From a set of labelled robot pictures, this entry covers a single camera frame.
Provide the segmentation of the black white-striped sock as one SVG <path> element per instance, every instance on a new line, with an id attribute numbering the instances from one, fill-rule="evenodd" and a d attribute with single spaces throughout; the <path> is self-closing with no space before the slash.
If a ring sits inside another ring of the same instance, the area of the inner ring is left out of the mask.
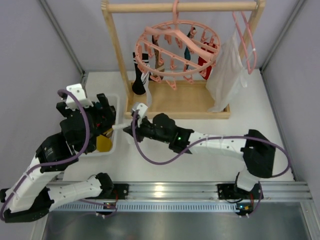
<path id="1" fill-rule="evenodd" d="M 134 69 L 135 69 L 135 81 L 132 85 L 132 91 L 136 95 L 143 95 L 146 93 L 145 87 L 143 85 L 142 80 L 142 71 L 138 68 L 138 63 L 136 61 L 136 54 L 135 52 L 132 53 L 133 56 L 133 63 L 134 63 Z"/>

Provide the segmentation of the brown striped sock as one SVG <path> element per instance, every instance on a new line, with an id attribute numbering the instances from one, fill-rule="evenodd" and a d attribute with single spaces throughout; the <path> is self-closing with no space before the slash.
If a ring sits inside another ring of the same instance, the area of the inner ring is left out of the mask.
<path id="1" fill-rule="evenodd" d="M 152 36 L 152 43 L 156 46 L 158 46 L 158 40 L 156 39 L 156 37 L 153 35 Z M 154 55 L 155 55 L 155 69 L 159 72 L 164 72 L 165 71 L 165 67 L 164 64 L 160 64 L 159 63 L 159 55 L 160 52 L 157 49 L 154 49 Z"/>

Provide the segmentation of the pink round clip hanger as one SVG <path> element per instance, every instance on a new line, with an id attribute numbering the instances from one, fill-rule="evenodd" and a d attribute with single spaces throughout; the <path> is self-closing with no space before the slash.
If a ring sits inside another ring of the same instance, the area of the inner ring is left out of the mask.
<path id="1" fill-rule="evenodd" d="M 200 72 L 206 71 L 214 61 L 217 62 L 221 48 L 220 37 L 212 28 L 200 22 L 179 18 L 178 4 L 177 0 L 173 2 L 172 20 L 146 26 L 134 48 L 135 59 L 142 73 L 150 72 L 152 81 L 161 83 L 165 80 L 174 90 L 177 88 L 177 79 L 185 80 L 184 76 L 189 78 L 190 75 L 193 78 L 195 74 L 200 75 Z M 187 36 L 191 27 L 195 27 L 197 31 L 193 38 Z M 158 46 L 152 43 L 152 36 L 158 40 Z M 217 49 L 204 42 L 216 44 Z M 184 57 L 186 47 L 190 50 L 191 60 Z M 159 51 L 159 63 L 164 64 L 164 72 L 155 69 L 154 49 Z M 198 57 L 202 57 L 207 63 L 198 65 Z M 184 65 L 189 65 L 187 71 L 184 71 Z"/>

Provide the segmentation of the white sock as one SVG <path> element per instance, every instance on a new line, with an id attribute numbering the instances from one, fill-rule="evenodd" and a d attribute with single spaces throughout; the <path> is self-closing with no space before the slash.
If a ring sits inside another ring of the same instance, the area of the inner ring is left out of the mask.
<path id="1" fill-rule="evenodd" d="M 125 138 L 127 142 L 130 145 L 133 145 L 135 143 L 134 137 L 133 137 L 133 130 L 132 130 L 132 124 L 131 123 L 120 123 L 120 124 L 114 124 L 112 126 L 112 129 L 114 131 L 121 131 L 124 133 Z"/>
<path id="2" fill-rule="evenodd" d="M 144 72 L 141 75 L 141 82 L 142 82 L 142 85 L 143 85 L 145 93 L 146 93 L 146 105 L 148 107 L 150 107 L 152 105 L 152 94 L 149 89 L 149 77 L 150 77 L 149 71 Z"/>

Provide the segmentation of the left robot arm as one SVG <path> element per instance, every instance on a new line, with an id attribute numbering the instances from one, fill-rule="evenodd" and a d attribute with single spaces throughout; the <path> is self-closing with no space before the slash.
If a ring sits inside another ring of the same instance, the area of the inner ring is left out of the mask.
<path id="1" fill-rule="evenodd" d="M 0 219 L 5 223 L 37 221 L 54 209 L 82 199 L 109 197 L 114 184 L 107 173 L 97 173 L 87 180 L 64 186 L 49 187 L 48 183 L 75 164 L 82 154 L 96 151 L 97 138 L 105 136 L 116 121 L 116 109 L 105 94 L 97 101 L 82 103 L 82 110 L 66 102 L 56 104 L 64 117 L 60 132 L 47 137 L 21 178 L 11 188 L 0 191 Z"/>

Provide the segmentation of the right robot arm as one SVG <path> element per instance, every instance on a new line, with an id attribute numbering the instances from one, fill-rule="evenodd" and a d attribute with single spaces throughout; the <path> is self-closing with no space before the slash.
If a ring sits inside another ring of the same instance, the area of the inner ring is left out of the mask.
<path id="1" fill-rule="evenodd" d="M 182 154 L 219 155 L 243 161 L 245 167 L 235 178 L 235 187 L 250 192 L 260 179 L 273 175 L 276 148 L 258 130 L 235 138 L 204 134 L 183 128 L 166 114 L 156 115 L 152 121 L 147 117 L 133 120 L 124 128 L 136 143 L 144 138 L 168 144 L 178 156 Z"/>

